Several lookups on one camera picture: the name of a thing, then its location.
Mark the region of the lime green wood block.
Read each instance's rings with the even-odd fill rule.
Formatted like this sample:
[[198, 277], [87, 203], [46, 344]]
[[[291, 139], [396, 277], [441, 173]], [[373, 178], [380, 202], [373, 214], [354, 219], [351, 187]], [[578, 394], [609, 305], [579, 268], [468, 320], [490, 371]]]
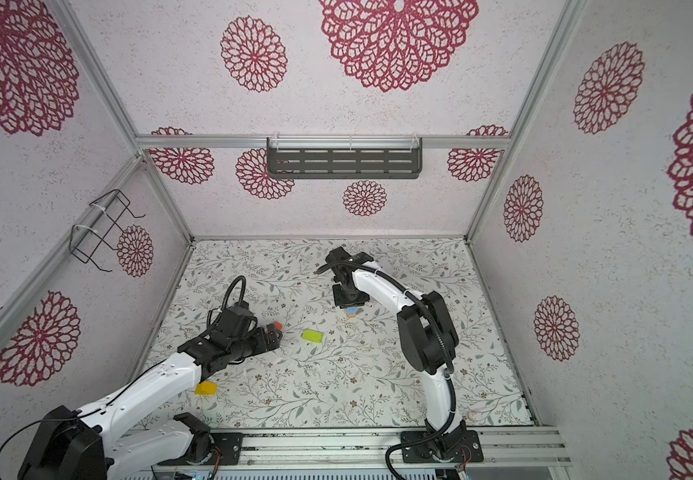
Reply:
[[322, 334], [322, 332], [306, 329], [304, 332], [302, 332], [302, 339], [308, 342], [320, 344], [322, 343], [322, 340], [324, 340], [324, 334]]

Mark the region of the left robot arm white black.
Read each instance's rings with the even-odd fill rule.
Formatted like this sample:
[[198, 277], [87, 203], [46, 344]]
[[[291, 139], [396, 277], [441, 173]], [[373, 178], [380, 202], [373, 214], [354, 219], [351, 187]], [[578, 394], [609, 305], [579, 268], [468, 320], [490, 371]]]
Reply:
[[282, 330], [258, 324], [240, 301], [130, 384], [77, 410], [46, 414], [18, 470], [20, 479], [122, 479], [160, 462], [206, 464], [216, 456], [212, 430], [190, 413], [132, 433], [132, 427], [214, 374], [280, 347]]

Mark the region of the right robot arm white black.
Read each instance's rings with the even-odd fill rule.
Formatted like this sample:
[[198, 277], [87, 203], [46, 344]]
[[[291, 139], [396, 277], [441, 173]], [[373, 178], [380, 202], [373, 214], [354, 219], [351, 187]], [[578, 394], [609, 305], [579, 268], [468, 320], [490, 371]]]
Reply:
[[326, 256], [318, 274], [334, 274], [334, 304], [348, 309], [372, 300], [393, 313], [401, 352], [420, 374], [423, 389], [426, 434], [403, 440], [412, 452], [423, 448], [439, 460], [454, 458], [463, 443], [466, 424], [458, 411], [453, 385], [453, 360], [459, 337], [443, 297], [436, 291], [420, 293], [406, 288], [386, 273], [367, 253], [351, 255], [338, 247]]

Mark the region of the yellow wood block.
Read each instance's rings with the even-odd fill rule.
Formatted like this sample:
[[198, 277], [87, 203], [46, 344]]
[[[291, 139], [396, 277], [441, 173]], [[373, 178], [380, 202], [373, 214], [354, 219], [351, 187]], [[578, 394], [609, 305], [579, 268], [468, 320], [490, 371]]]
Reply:
[[212, 396], [216, 395], [216, 392], [218, 392], [218, 386], [210, 381], [204, 381], [196, 385], [196, 389], [194, 389], [194, 394], [200, 396]]

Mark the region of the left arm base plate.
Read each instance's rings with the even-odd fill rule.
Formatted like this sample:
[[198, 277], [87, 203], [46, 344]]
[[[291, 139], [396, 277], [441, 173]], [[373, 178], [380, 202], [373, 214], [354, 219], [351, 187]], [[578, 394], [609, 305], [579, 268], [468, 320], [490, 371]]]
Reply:
[[184, 455], [158, 462], [158, 466], [238, 465], [242, 442], [241, 433], [198, 433]]

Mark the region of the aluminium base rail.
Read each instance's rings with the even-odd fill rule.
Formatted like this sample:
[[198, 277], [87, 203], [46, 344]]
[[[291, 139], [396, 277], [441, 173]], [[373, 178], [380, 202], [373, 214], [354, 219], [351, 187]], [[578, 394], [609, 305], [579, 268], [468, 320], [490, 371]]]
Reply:
[[240, 461], [234, 466], [158, 466], [184, 454], [178, 445], [182, 434], [171, 427], [136, 430], [112, 443], [102, 460], [104, 479], [122, 479], [154, 470], [332, 470], [362, 469], [400, 472], [410, 469], [452, 470], [457, 468], [566, 468], [570, 455], [553, 427], [472, 427], [484, 454], [484, 462], [470, 464], [405, 464], [403, 440], [420, 438], [418, 428], [336, 429], [214, 429], [212, 432], [244, 434]]

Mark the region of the grey metal wall shelf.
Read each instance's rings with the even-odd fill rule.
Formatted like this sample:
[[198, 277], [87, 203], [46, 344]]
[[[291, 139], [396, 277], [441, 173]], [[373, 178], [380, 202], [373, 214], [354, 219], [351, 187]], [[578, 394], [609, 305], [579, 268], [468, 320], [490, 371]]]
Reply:
[[266, 140], [266, 168], [275, 180], [412, 180], [422, 172], [423, 142]]

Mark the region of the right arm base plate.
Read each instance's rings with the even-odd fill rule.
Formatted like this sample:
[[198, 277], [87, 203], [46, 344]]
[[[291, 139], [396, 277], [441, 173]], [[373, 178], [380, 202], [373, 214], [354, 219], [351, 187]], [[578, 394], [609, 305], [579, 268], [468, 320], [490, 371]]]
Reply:
[[439, 453], [432, 442], [402, 449], [405, 464], [450, 463], [470, 464], [484, 462], [484, 454], [476, 432], [463, 434], [461, 443], [447, 453]]

